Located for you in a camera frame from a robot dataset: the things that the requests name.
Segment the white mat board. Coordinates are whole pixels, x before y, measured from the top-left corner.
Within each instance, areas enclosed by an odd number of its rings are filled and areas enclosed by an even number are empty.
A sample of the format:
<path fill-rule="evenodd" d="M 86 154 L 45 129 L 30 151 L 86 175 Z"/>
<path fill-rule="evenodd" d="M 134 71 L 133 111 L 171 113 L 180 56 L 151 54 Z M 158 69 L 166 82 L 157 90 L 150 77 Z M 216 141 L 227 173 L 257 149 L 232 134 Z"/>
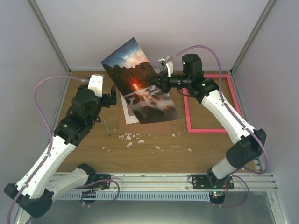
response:
<path fill-rule="evenodd" d="M 138 123 L 139 120 L 133 114 L 133 112 L 132 112 L 131 108 L 128 106 L 125 98 L 123 97 L 122 94 L 120 94 L 120 96 L 121 96 L 121 103 L 122 103 L 122 108 L 123 108 L 126 124 L 129 125 L 129 124 Z"/>

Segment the clear handle screwdriver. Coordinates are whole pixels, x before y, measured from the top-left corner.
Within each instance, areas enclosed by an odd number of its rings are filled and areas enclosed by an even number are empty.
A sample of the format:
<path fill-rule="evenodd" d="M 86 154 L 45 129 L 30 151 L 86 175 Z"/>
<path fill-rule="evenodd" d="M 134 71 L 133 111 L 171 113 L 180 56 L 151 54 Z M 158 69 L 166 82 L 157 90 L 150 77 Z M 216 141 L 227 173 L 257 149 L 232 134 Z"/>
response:
<path fill-rule="evenodd" d="M 106 131 L 107 131 L 107 134 L 108 134 L 109 136 L 111 136 L 111 131 L 110 131 L 110 128 L 109 128 L 107 122 L 106 122 L 105 120 L 103 120 L 103 122 L 104 122 L 105 129 L 106 129 Z"/>

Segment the pink photo frame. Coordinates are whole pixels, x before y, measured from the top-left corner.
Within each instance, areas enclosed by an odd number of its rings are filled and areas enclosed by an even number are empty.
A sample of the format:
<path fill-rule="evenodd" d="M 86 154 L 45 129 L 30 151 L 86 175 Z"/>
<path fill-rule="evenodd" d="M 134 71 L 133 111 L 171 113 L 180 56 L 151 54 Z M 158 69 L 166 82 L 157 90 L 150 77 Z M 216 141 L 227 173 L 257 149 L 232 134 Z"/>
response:
<path fill-rule="evenodd" d="M 218 74 L 205 74 L 205 77 L 207 78 L 218 78 L 218 76 L 219 76 Z M 242 117 L 242 112 L 239 107 L 239 103 L 236 97 L 236 93 L 230 75 L 223 74 L 221 78 L 227 80 L 229 91 L 234 103 L 234 110 L 237 114 L 239 114 Z M 238 127 L 241 128 L 241 126 L 237 124 L 237 121 L 232 116 L 232 114 L 228 111 L 228 109 L 224 105 L 222 105 L 221 99 L 217 98 L 217 95 L 215 94 L 212 94 L 212 96 L 205 97 L 203 100 L 203 106 L 216 117 L 216 119 L 220 122 L 223 128 L 192 128 L 188 98 L 189 97 L 187 96 L 183 96 L 186 126 L 187 126 L 188 133 L 226 133 L 227 131 L 229 131 L 228 133 L 231 134 L 231 133 L 236 133 L 236 132 L 231 132 L 231 131 L 235 131 L 234 128 L 237 128 L 236 131 L 238 130 Z"/>

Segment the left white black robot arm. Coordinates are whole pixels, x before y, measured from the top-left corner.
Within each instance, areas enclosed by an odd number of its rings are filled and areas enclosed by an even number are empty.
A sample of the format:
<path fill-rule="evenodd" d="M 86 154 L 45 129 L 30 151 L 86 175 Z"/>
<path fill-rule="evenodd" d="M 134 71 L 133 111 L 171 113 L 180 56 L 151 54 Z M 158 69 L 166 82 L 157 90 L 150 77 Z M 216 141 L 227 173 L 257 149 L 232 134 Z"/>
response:
<path fill-rule="evenodd" d="M 96 87 L 79 86 L 66 116 L 51 135 L 52 142 L 31 168 L 17 183 L 10 183 L 4 192 L 32 218 L 43 216 L 61 195 L 82 189 L 92 193 L 110 187 L 110 175 L 97 175 L 96 170 L 83 163 L 71 173 L 51 182 L 50 179 L 65 158 L 81 143 L 96 123 L 103 107 L 116 105 L 116 89 L 109 94 L 97 94 Z"/>

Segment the sunset photo print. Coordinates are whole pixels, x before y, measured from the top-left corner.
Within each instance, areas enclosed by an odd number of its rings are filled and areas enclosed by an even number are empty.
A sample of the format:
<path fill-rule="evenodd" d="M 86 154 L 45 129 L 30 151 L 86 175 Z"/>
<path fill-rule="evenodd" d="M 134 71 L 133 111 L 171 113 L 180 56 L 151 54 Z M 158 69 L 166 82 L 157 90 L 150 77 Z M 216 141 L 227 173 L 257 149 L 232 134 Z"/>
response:
<path fill-rule="evenodd" d="M 141 124 L 181 118 L 170 95 L 148 81 L 157 73 L 135 38 L 121 45 L 101 64 Z"/>

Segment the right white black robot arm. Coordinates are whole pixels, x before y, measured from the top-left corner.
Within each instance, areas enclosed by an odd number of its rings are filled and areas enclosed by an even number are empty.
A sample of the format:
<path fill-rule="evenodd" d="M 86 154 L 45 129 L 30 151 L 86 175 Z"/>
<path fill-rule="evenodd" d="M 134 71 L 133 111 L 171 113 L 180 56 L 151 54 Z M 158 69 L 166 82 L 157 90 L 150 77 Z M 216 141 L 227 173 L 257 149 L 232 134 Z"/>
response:
<path fill-rule="evenodd" d="M 191 97 L 216 117 L 233 142 L 225 157 L 207 171 L 208 186 L 217 189 L 231 174 L 262 155 L 266 133 L 255 129 L 232 107 L 222 93 L 220 82 L 204 76 L 202 60 L 197 54 L 182 57 L 182 73 L 174 73 L 169 57 L 159 62 L 163 71 L 148 81 L 165 93 L 172 88 L 187 89 Z"/>

